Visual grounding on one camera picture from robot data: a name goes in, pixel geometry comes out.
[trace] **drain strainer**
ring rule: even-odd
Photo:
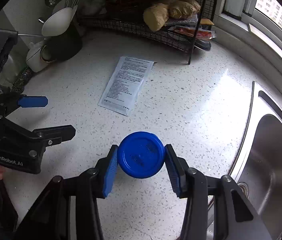
[[[248,185],[246,183],[244,183],[244,182],[240,182],[240,183],[238,183],[238,186],[242,190],[243,194],[246,197],[248,197],[249,196],[249,187],[248,187]]]

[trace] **blue bottle cap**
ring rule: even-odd
[[[138,179],[155,175],[163,166],[165,150],[153,133],[135,132],[126,136],[117,151],[122,170]]]

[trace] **black pot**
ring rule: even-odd
[[[46,43],[46,49],[51,58],[57,61],[64,61],[72,58],[82,49],[82,40],[74,24],[63,34],[51,37]]]

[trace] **sink basin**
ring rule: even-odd
[[[249,118],[229,175],[261,216],[273,240],[282,237],[282,109],[253,83]],[[213,203],[208,237],[213,238]]]
[[[282,232],[282,123],[277,117],[269,114],[259,121],[238,182],[277,239]]]

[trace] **ginger root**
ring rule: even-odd
[[[159,3],[145,9],[143,12],[143,20],[151,31],[158,31],[168,20],[168,7],[167,4]]]
[[[174,19],[187,19],[196,12],[196,8],[188,2],[177,1],[169,5],[170,17]]]
[[[195,8],[195,11],[193,13],[198,13],[201,10],[201,6],[196,0],[180,0],[182,2],[188,2],[190,5],[192,5]]]

